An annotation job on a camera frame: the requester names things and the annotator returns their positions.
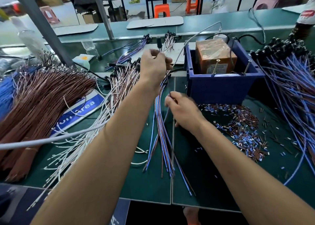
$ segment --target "foot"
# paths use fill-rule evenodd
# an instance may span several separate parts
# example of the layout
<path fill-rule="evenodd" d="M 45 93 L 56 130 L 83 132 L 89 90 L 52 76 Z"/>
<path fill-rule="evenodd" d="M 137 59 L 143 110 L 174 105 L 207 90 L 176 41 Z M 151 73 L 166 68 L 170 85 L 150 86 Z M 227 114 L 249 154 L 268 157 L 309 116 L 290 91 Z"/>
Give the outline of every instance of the foot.
<path fill-rule="evenodd" d="M 196 207 L 185 207 L 183 213 L 187 219 L 188 225 L 200 225 L 198 219 L 199 208 Z"/>

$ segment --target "person's left hand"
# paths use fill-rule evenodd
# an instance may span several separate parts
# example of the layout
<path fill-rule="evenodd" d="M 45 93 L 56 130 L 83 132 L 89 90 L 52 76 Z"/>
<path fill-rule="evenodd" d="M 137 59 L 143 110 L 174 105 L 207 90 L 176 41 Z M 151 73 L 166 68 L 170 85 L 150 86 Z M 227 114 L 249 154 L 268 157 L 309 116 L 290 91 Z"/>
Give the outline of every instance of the person's left hand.
<path fill-rule="evenodd" d="M 172 59 L 166 57 L 157 49 L 144 51 L 140 64 L 140 79 L 152 87 L 156 95 L 160 93 L 160 84 L 165 77 L 166 70 L 171 70 Z"/>

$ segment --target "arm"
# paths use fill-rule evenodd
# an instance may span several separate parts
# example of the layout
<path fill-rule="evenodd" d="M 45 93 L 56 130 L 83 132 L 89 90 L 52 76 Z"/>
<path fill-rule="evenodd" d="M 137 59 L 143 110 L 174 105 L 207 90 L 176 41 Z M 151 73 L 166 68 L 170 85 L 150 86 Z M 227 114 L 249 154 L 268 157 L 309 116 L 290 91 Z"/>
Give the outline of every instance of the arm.
<path fill-rule="evenodd" d="M 315 211 L 286 186 L 247 158 L 209 123 L 192 99 L 171 92 L 165 99 L 176 124 L 205 148 L 250 224 L 314 224 Z"/>
<path fill-rule="evenodd" d="M 47 197 L 32 225 L 109 223 L 149 109 L 159 94 L 165 62 L 171 59 L 158 50 L 144 52 L 139 81 Z"/>

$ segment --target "white wire bundle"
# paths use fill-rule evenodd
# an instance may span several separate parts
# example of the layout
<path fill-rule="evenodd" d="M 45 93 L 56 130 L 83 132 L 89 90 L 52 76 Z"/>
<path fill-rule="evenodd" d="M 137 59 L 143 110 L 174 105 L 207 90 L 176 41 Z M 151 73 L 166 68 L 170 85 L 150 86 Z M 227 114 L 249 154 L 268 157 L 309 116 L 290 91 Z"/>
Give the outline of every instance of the white wire bundle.
<path fill-rule="evenodd" d="M 165 38 L 165 42 L 163 44 L 162 51 L 167 55 L 169 52 L 174 50 L 173 46 L 174 46 L 176 40 L 175 40 L 175 37 L 172 33 L 167 32 L 166 35 L 167 36 Z"/>
<path fill-rule="evenodd" d="M 137 70 L 136 66 L 132 66 L 132 64 L 128 64 L 126 67 L 119 67 L 116 71 L 116 76 L 109 78 L 109 82 L 111 84 L 111 91 L 105 95 L 105 100 L 101 105 L 101 112 L 98 118 L 91 125 L 92 128 L 99 127 L 101 124 L 106 124 L 107 121 L 113 116 L 116 109 L 120 106 L 121 102 L 131 91 L 133 86 L 136 84 L 140 76 L 139 70 Z M 39 195 L 39 197 L 30 205 L 28 209 L 33 207 L 39 199 L 44 195 L 44 193 L 54 184 L 53 189 L 57 186 L 62 176 L 68 171 L 68 169 L 72 166 L 72 164 L 81 156 L 83 151 L 86 149 L 89 143 L 97 136 L 98 132 L 102 130 L 102 127 L 99 127 L 95 130 L 86 132 L 84 134 L 80 134 L 75 138 L 66 139 L 65 142 L 55 142 L 54 144 L 58 144 L 56 147 L 65 148 L 64 151 L 59 154 L 52 155 L 48 160 L 52 161 L 48 166 L 44 168 L 44 170 L 54 170 L 53 174 L 46 179 L 46 183 L 44 184 L 45 190 Z M 61 130 L 62 134 L 68 134 L 67 132 Z M 70 146 L 60 146 L 60 144 L 65 143 L 74 143 L 74 145 Z M 137 147 L 140 151 L 136 151 L 136 153 L 147 153 Z M 140 165 L 146 163 L 146 161 L 142 163 L 131 163 L 133 165 Z"/>

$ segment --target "orange box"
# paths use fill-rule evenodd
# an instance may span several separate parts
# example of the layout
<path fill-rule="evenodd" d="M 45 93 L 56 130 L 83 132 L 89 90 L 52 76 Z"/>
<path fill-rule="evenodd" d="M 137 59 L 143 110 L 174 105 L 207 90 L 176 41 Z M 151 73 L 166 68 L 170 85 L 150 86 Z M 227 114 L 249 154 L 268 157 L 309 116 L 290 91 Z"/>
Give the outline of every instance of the orange box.
<path fill-rule="evenodd" d="M 196 41 L 196 61 L 200 65 L 201 74 L 226 74 L 234 71 L 237 56 L 231 52 L 230 47 L 221 39 Z"/>

